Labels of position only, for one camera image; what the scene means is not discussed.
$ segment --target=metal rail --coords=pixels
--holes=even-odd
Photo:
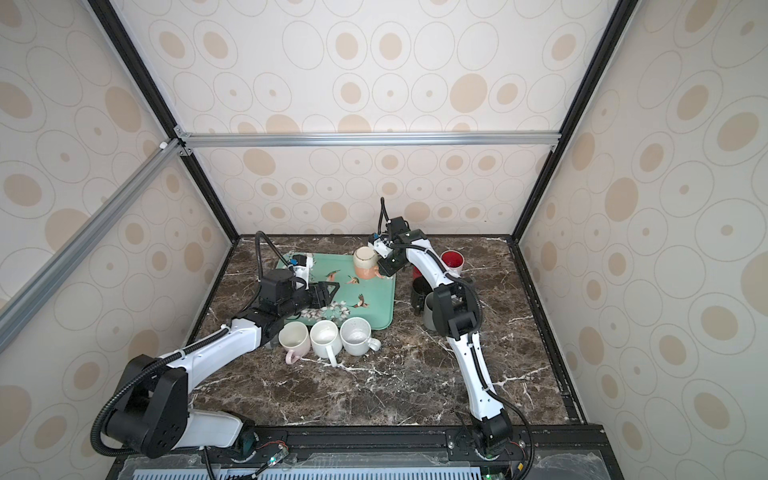
[[[154,152],[128,181],[112,194],[80,230],[48,261],[8,302],[0,313],[0,352],[69,278],[70,273],[121,219],[171,158],[177,157],[179,140],[167,141],[163,150]]]
[[[558,131],[375,132],[304,134],[189,134],[188,147],[358,147],[362,145],[556,145]]]

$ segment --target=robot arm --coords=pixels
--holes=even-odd
[[[477,331],[482,313],[471,281],[448,273],[421,230],[410,230],[401,217],[388,220],[388,227],[389,232],[374,233],[369,238],[369,247],[382,257],[379,272],[391,276],[412,263],[429,282],[434,296],[435,329],[448,338],[469,396],[472,436],[478,454],[495,457],[509,441],[512,423],[498,400],[482,355]]]
[[[188,412],[187,396],[221,367],[268,343],[287,317],[331,303],[339,284],[310,283],[312,265],[311,256],[294,255],[289,268],[261,276],[258,293],[230,326],[222,325],[219,331],[157,359],[146,355],[132,359],[117,393],[102,409],[104,415],[100,413],[94,422],[94,450],[102,455],[140,452],[157,458],[172,449],[212,445],[229,449],[232,458],[245,459],[257,440],[253,422],[225,412]],[[101,433],[127,449],[106,447]]]

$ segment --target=white mug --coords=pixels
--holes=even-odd
[[[382,347],[382,343],[371,337],[371,324],[368,320],[354,316],[341,325],[341,342],[348,354],[361,356]]]
[[[280,345],[286,350],[286,363],[292,365],[310,352],[310,333],[301,322],[288,322],[277,334]]]
[[[339,327],[330,320],[320,320],[315,323],[310,330],[310,340],[312,341],[312,350],[321,359],[328,359],[332,366],[339,366],[336,363],[336,355],[341,352],[341,336]]]

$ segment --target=brown marble surface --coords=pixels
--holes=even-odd
[[[351,254],[362,237],[273,237],[284,253]],[[431,237],[438,253],[458,250],[462,276],[476,282],[484,305],[481,341],[496,392],[521,406],[533,424],[567,423],[565,408],[507,244],[497,238]],[[276,257],[262,248],[265,268]],[[212,333],[251,298],[256,277],[252,237],[243,238],[216,292],[198,338]],[[342,351],[333,368],[310,351],[289,366],[285,352],[258,349],[225,366],[191,394],[196,409],[228,410],[257,425],[456,425],[468,412],[458,363],[448,342],[427,331],[409,303],[410,266],[396,277],[392,325],[374,332],[378,352]]]

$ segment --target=patterned wallpaper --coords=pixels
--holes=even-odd
[[[429,233],[507,233],[548,145],[200,148],[240,233],[376,230],[379,198]]]
[[[0,354],[0,478],[101,480],[88,439],[128,360],[173,351],[230,243],[179,160]]]
[[[615,0],[114,0],[185,130],[557,130]]]
[[[0,308],[161,133],[74,0],[0,2]]]
[[[525,234],[628,480],[768,472],[767,19],[645,2]]]

